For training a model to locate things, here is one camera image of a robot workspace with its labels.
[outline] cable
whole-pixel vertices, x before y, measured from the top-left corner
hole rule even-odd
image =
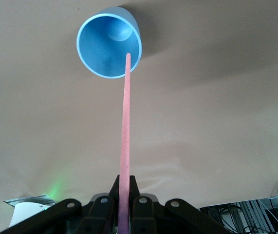
[[[237,209],[239,209],[239,210],[242,210],[242,208],[241,207],[239,207],[239,206],[237,206],[237,205],[229,205],[229,206],[227,206],[227,207],[225,207],[225,208],[222,208],[221,210],[220,210],[220,212],[221,213],[223,213],[224,211],[226,211],[226,210],[229,210],[229,208],[237,208]]]
[[[274,207],[273,207],[273,203],[272,203],[272,200],[270,200],[270,203],[271,203],[271,207],[272,207],[272,209],[274,210]]]
[[[238,234],[237,230],[235,230],[222,216],[222,213],[217,207],[208,207],[210,210],[210,214],[212,218],[219,223],[220,225],[224,226],[230,232]]]
[[[231,217],[232,223],[233,223],[233,225],[234,225],[234,228],[235,228],[236,232],[238,232],[238,228],[237,228],[236,225],[235,225],[235,222],[234,222],[234,219],[233,219],[232,214],[231,214],[231,212],[230,212],[230,209],[228,209],[228,211],[229,211],[229,213],[230,213],[230,217]]]
[[[265,229],[262,229],[262,228],[257,228],[256,226],[247,226],[247,227],[245,227],[244,228],[244,230],[243,230],[243,233],[245,233],[246,234],[246,228],[251,228],[251,231],[250,232],[248,232],[248,233],[255,233],[255,231],[253,231],[254,229],[257,229],[257,230],[261,230],[261,231],[265,231],[265,232],[267,232],[268,234],[274,234],[273,232],[269,232],[269,231],[267,231],[267,230],[265,230]]]
[[[267,209],[268,212],[271,213],[271,215],[274,217],[274,219],[276,219],[276,221],[278,222],[278,219],[273,215],[273,213],[263,204],[263,202],[261,200],[259,200],[259,202]]]

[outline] pink stick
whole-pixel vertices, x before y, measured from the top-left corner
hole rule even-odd
[[[130,59],[131,55],[127,53],[119,173],[118,234],[130,233]]]

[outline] blue cup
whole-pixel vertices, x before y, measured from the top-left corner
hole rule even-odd
[[[125,76],[126,54],[131,54],[131,71],[142,55],[138,24],[124,8],[110,7],[100,11],[80,27],[77,51],[83,64],[104,78]]]

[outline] black plastic part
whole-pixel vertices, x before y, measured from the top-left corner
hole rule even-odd
[[[112,234],[117,226],[119,176],[108,196],[81,207],[66,199],[0,234]],[[131,234],[230,234],[224,227],[181,199],[162,206],[140,192],[130,176]]]
[[[156,234],[153,201],[146,196],[139,196],[133,201],[131,234]]]
[[[77,216],[81,212],[81,203],[75,199],[66,199],[18,223],[0,234],[38,234],[44,232],[51,225]]]
[[[166,202],[166,210],[184,223],[193,233],[203,234],[230,234],[224,227],[219,225],[213,219],[197,210],[182,199],[172,199]]]
[[[98,197],[76,230],[76,234],[107,234],[113,231],[114,199],[110,196]]]

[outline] tan fabric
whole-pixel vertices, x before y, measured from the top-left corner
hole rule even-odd
[[[278,0],[0,1],[0,231],[3,200],[86,204],[111,188],[123,79],[93,75],[75,42],[117,5],[143,41],[131,75],[140,191],[196,207],[278,195]]]

